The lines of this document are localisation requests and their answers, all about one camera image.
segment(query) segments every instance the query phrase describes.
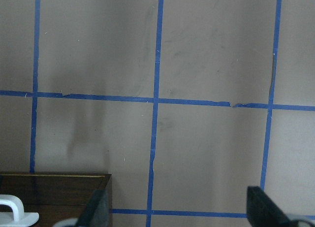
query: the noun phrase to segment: white plastic part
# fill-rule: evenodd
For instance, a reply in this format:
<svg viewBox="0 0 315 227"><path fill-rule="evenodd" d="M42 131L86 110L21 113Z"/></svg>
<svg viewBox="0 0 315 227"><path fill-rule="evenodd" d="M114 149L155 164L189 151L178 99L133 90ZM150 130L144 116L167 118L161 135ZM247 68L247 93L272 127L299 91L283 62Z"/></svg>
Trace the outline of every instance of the white plastic part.
<svg viewBox="0 0 315 227"><path fill-rule="evenodd" d="M0 227L29 227L39 219L35 212L24 212L22 201L13 195L0 195L0 205L9 206L13 212L0 212Z"/></svg>
<svg viewBox="0 0 315 227"><path fill-rule="evenodd" d="M298 222L299 225L297 226L315 227L315 222L305 216L300 216L300 215L295 215L295 214L286 214L286 216L289 218L290 221Z"/></svg>
<svg viewBox="0 0 315 227"><path fill-rule="evenodd" d="M53 225L53 227L65 227L65 226L75 226L77 223L78 218L70 218L63 221L59 221Z"/></svg>

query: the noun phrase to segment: blue painter's tape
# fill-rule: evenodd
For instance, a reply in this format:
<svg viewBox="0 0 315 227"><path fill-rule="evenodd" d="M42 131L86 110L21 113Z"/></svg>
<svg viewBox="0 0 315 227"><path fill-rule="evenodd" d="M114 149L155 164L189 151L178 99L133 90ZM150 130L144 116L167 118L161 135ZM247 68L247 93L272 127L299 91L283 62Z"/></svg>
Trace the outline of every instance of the blue painter's tape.
<svg viewBox="0 0 315 227"><path fill-rule="evenodd" d="M37 126L37 97L33 97L31 108L31 152L30 152L30 173L35 172L35 148L36 148L36 126Z"/></svg>
<svg viewBox="0 0 315 227"><path fill-rule="evenodd" d="M69 94L69 95L64 96L61 93L43 93L43 92L38 92L37 95L38 97L50 97L50 98L131 101L131 102L153 103L153 98L150 98L150 97L121 97L121 96L87 95L87 94Z"/></svg>
<svg viewBox="0 0 315 227"><path fill-rule="evenodd" d="M160 98L159 103L164 104L182 104L182 105L209 105L209 106L227 106L230 107L230 103L227 101L210 101L210 100L188 100L188 99L167 99Z"/></svg>
<svg viewBox="0 0 315 227"><path fill-rule="evenodd" d="M242 107L242 108L257 108L257 109L268 109L268 104L262 103L247 103L247 104L236 104L233 108Z"/></svg>
<svg viewBox="0 0 315 227"><path fill-rule="evenodd" d="M276 110L315 111L315 106L308 106L308 105L279 105L279 104L274 104L273 108Z"/></svg>
<svg viewBox="0 0 315 227"><path fill-rule="evenodd" d="M149 180L148 180L146 227L151 227L152 195L153 195L153 182L154 182L153 163L154 163L154 159L156 155L157 126L158 126L159 67L160 67L161 44L162 44L161 42L162 42L163 5L164 5L164 0L158 0L156 60L155 60L155 70L154 70L153 113L152 113L152 131L151 131L151 149L150 149L150 165L149 165Z"/></svg>
<svg viewBox="0 0 315 227"><path fill-rule="evenodd" d="M315 220L315 216L305 216L306 218L309 218L310 220Z"/></svg>
<svg viewBox="0 0 315 227"><path fill-rule="evenodd" d="M136 215L146 215L147 210L133 210L133 209L111 209L113 214L136 214Z"/></svg>
<svg viewBox="0 0 315 227"><path fill-rule="evenodd" d="M33 56L33 101L31 113L31 152L30 172L35 172L35 151L36 151L36 124L37 124L37 91L38 91L38 57L39 57L39 21L40 21L40 0L35 0L34 15L34 56Z"/></svg>
<svg viewBox="0 0 315 227"><path fill-rule="evenodd" d="M195 211L156 211L154 210L152 211L152 215L247 218L246 214L243 214L243 213L195 212Z"/></svg>
<svg viewBox="0 0 315 227"><path fill-rule="evenodd" d="M2 95L2 96L12 96L12 97L32 97L33 93L0 90L0 95Z"/></svg>
<svg viewBox="0 0 315 227"><path fill-rule="evenodd" d="M275 83L276 83L280 19L281 19L281 5L282 5L282 0L277 0L276 17L275 17L275 32L274 32L274 46L273 46L274 60L273 60L273 69L272 69L272 82L271 82L270 93L269 93L265 143L264 143L264 151L263 151L262 167L261 167L261 177L260 177L260 187L263 190L265 189L265 183L266 183L267 163L268 163L268 153L269 153L269 143L270 143L270 133L271 133L271 122L272 122L272 109L273 109Z"/></svg>

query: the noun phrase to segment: black plastic piece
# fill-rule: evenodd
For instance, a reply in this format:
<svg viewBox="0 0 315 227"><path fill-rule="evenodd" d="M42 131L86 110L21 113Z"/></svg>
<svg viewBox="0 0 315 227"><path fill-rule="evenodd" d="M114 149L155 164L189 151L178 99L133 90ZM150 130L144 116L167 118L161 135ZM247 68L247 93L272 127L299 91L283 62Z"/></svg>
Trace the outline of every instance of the black plastic piece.
<svg viewBox="0 0 315 227"><path fill-rule="evenodd" d="M289 227L290 220L260 187L247 188L247 219L252 227Z"/></svg>
<svg viewBox="0 0 315 227"><path fill-rule="evenodd" d="M96 190L75 227L108 227L109 220L107 191Z"/></svg>

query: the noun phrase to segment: white plastic clip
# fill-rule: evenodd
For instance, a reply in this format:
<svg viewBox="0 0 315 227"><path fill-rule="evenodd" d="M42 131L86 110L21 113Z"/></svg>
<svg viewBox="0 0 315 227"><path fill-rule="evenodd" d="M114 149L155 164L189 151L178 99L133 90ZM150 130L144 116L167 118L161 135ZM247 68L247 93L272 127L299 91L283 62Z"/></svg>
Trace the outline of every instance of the white plastic clip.
<svg viewBox="0 0 315 227"><path fill-rule="evenodd" d="M310 220L305 216L295 215L295 214L286 214L291 222L297 223L296 226L299 227L315 227L315 222Z"/></svg>
<svg viewBox="0 0 315 227"><path fill-rule="evenodd" d="M22 201L13 195L0 195L0 205L11 207L13 212L0 212L0 227L29 227L39 219L35 212L24 212Z"/></svg>

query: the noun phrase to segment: blue tape line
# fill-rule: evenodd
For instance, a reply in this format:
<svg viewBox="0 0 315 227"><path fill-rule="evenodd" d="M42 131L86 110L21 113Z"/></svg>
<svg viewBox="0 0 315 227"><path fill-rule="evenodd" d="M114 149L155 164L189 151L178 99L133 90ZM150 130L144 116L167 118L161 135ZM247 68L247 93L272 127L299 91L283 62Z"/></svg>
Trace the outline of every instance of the blue tape line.
<svg viewBox="0 0 315 227"><path fill-rule="evenodd" d="M133 209L111 209L110 213L113 214L135 214L135 215L146 215L147 210L133 210Z"/></svg>
<svg viewBox="0 0 315 227"><path fill-rule="evenodd" d="M308 105L279 105L279 104L274 104L273 108L276 110L315 111L315 106L308 106Z"/></svg>
<svg viewBox="0 0 315 227"><path fill-rule="evenodd" d="M40 0L35 0L30 173L35 172L35 150L36 150L35 138L36 138L36 124L37 124L38 57L39 57L39 20L40 20Z"/></svg>
<svg viewBox="0 0 315 227"><path fill-rule="evenodd" d="M87 94L69 94L69 95L64 96L61 93L43 93L43 92L38 92L37 95L38 97L50 97L50 98L111 100L111 101L131 101L131 102L153 103L153 98L150 98L150 97L121 97L121 96L87 95Z"/></svg>
<svg viewBox="0 0 315 227"><path fill-rule="evenodd" d="M306 218L309 218L310 220L315 220L315 216L305 216Z"/></svg>
<svg viewBox="0 0 315 227"><path fill-rule="evenodd" d="M158 126L157 115L158 115L159 67L160 67L160 59L161 59L163 4L164 4L164 0L158 0L156 60L155 60L155 71L154 71L153 114L152 114L151 151L150 151L150 168L149 168L149 181L148 181L146 227L151 227L152 195L153 195L153 181L154 181L153 162L156 156L156 141L157 141L157 126Z"/></svg>
<svg viewBox="0 0 315 227"><path fill-rule="evenodd" d="M164 216L203 216L203 217L224 217L224 218L247 218L243 213L220 213L220 212L195 212L195 211L153 211L153 215Z"/></svg>
<svg viewBox="0 0 315 227"><path fill-rule="evenodd" d="M233 108L241 107L241 108L257 108L257 109L268 109L268 104L262 103L248 103L248 104L236 104Z"/></svg>
<svg viewBox="0 0 315 227"><path fill-rule="evenodd" d="M12 97L32 97L33 93L0 90L0 95L1 96L12 96Z"/></svg>
<svg viewBox="0 0 315 227"><path fill-rule="evenodd" d="M210 106L228 106L230 107L230 103L227 101L210 101L210 100L188 100L188 99L167 99L167 98L159 98L159 103L164 104L182 104L182 105L210 105Z"/></svg>
<svg viewBox="0 0 315 227"><path fill-rule="evenodd" d="M278 60L278 45L279 45L279 32L280 32L280 19L281 19L281 4L282 0L277 0L276 7L276 19L275 19L275 31L274 31L274 46L273 46L273 69L272 69L272 82L268 101L268 114L266 122L266 133L265 133L265 143L262 158L261 167L261 177L260 177L260 187L265 189L266 183L266 173L267 173L267 163L268 163L268 153L269 153L269 143L270 143L270 133L271 133L271 122L272 122L272 109L274 102L275 93L275 83L276 83L276 71L277 71L277 60Z"/></svg>

